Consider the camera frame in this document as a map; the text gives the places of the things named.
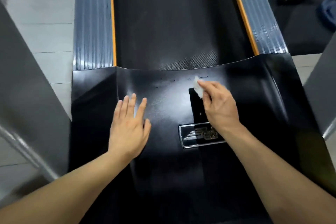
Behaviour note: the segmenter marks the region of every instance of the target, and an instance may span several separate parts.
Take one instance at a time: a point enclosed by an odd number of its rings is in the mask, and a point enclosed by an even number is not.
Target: black running belt
[[[236,0],[114,0],[117,65],[175,70],[253,56]]]

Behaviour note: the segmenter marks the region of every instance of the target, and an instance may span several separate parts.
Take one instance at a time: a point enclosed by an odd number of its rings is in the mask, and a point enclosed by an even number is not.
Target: orange trim strip
[[[246,12],[245,12],[245,9],[244,9],[243,2],[242,2],[242,0],[237,0],[237,3],[238,3],[238,7],[239,7],[239,10],[240,10],[241,16],[243,18],[243,22],[244,22],[244,25],[245,25],[245,28],[246,28],[247,35],[250,39],[250,43],[251,43],[251,46],[252,46],[252,50],[254,52],[254,56],[259,55],[258,47],[257,47],[257,44],[255,42],[250,23],[249,23],[249,20],[247,18],[247,15],[246,15]]]
[[[113,41],[113,66],[117,66],[117,45],[116,45],[116,25],[114,18],[114,0],[111,0],[111,18],[112,18],[112,41]]]

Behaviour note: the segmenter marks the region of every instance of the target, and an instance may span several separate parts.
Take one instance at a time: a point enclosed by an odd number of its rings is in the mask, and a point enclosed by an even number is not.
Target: left hand
[[[144,122],[146,98],[142,100],[134,117],[136,100],[136,94],[132,94],[131,99],[125,96],[124,101],[119,100],[115,107],[108,142],[108,152],[125,158],[127,162],[130,162],[141,153],[148,141],[152,127],[149,119]]]

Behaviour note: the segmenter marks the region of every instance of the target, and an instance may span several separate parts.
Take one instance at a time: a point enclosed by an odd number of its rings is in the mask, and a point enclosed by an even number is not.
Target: treadmill
[[[267,0],[76,0],[69,170],[107,151],[118,99],[146,97],[149,141],[82,223],[271,223],[195,76],[219,81],[241,123],[336,195],[336,173]]]

